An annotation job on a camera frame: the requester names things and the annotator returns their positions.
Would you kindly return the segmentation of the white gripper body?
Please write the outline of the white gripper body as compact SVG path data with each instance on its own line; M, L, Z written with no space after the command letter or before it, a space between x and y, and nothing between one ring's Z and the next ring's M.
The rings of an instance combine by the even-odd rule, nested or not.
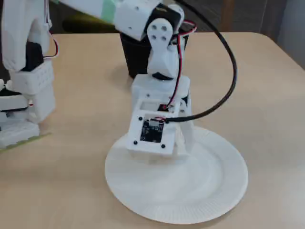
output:
M132 83L132 110L178 114L191 113L190 79L182 76L171 104L176 81L161 81L150 75L137 75Z

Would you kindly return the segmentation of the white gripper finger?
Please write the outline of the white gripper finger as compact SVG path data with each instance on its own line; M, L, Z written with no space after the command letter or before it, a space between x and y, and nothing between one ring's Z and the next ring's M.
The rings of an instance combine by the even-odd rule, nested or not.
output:
M176 139L174 145L174 157L186 159L193 149L193 121L177 124Z
M151 159L151 154L143 151L130 151L130 156L132 160L144 164L149 164Z

